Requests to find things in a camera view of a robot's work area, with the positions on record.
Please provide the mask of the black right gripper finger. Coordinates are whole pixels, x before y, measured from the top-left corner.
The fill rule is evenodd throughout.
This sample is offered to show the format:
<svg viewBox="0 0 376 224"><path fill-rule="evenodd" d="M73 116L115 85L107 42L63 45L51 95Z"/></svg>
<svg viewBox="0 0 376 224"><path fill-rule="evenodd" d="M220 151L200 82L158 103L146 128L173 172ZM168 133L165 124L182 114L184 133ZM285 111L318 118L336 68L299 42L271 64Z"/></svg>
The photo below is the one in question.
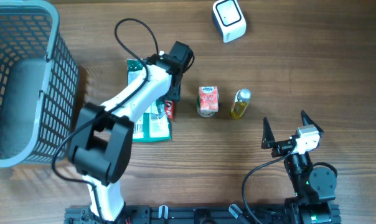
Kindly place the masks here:
<svg viewBox="0 0 376 224"><path fill-rule="evenodd" d="M270 123L267 117L263 118L263 137L261 142L262 149L272 148L275 144L275 137L271 130Z"/></svg>
<svg viewBox="0 0 376 224"><path fill-rule="evenodd" d="M319 132L319 135L322 136L324 134L324 130L318 126L309 116L308 114L302 110L301 111L301 119L302 119L302 122L303 122L303 125L304 126L307 126L307 125L314 125L315 128L318 130Z"/></svg>

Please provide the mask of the red Nescafe sachet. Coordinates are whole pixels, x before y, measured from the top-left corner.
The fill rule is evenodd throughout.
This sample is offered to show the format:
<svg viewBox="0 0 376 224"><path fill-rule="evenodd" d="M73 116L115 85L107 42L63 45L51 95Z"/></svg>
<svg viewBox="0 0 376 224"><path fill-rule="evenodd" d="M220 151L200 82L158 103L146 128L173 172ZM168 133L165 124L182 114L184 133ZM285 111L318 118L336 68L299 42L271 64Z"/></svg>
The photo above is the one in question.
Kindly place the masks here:
<svg viewBox="0 0 376 224"><path fill-rule="evenodd" d="M168 119L174 120L174 102L172 100L165 101L165 112Z"/></svg>

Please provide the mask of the orange Kleenex tissue pack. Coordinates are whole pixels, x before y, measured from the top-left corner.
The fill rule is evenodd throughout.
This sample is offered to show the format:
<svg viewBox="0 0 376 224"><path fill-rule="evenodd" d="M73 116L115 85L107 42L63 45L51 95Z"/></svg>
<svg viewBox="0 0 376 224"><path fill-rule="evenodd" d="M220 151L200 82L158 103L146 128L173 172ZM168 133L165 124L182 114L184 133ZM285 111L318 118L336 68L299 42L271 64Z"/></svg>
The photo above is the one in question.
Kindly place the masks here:
<svg viewBox="0 0 376 224"><path fill-rule="evenodd" d="M199 87L200 112L216 113L219 110L219 92L216 86Z"/></svg>

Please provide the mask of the green 3M gloves package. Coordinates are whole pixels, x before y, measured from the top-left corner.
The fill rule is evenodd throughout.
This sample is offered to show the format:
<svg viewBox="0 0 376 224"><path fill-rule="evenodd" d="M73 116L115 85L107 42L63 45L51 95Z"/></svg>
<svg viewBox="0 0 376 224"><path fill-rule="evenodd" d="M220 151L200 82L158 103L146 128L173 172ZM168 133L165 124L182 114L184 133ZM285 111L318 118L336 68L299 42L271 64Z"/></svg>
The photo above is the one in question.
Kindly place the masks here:
<svg viewBox="0 0 376 224"><path fill-rule="evenodd" d="M134 142L155 142L171 139L171 125L166 115L166 105L156 100L137 120L134 127Z"/></svg>

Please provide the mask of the yellow dish soap bottle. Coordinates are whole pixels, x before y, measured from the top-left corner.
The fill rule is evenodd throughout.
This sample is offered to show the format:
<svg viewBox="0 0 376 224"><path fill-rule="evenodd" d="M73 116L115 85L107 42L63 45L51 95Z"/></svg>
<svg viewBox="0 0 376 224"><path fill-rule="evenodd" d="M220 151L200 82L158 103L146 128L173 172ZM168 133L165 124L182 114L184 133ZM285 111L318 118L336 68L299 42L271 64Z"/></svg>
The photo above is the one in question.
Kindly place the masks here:
<svg viewBox="0 0 376 224"><path fill-rule="evenodd" d="M230 111L233 119L240 119L250 104L251 91L247 88L241 89L235 95L234 102Z"/></svg>

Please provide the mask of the green lidded jar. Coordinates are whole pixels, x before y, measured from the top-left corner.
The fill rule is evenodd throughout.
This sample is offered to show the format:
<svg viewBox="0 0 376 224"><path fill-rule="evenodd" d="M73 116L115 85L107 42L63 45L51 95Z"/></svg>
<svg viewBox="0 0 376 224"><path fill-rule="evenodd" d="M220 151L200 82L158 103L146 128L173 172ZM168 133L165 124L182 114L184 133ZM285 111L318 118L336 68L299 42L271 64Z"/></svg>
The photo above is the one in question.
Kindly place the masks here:
<svg viewBox="0 0 376 224"><path fill-rule="evenodd" d="M197 97L197 112L199 115L205 118L209 118L215 115L214 111L202 111L200 108L200 97Z"/></svg>

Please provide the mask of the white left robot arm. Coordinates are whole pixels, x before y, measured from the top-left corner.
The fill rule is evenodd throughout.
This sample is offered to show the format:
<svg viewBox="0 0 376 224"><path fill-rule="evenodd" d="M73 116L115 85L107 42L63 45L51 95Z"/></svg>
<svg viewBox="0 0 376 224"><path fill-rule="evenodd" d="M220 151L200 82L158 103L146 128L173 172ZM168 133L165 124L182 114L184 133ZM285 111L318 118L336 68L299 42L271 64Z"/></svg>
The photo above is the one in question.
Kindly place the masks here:
<svg viewBox="0 0 376 224"><path fill-rule="evenodd" d="M194 60L192 52L139 59L142 69L124 90L80 110L68 159L91 190L90 211L99 221L117 222L124 212L120 179L131 157L136 122L156 100L167 98L181 84Z"/></svg>

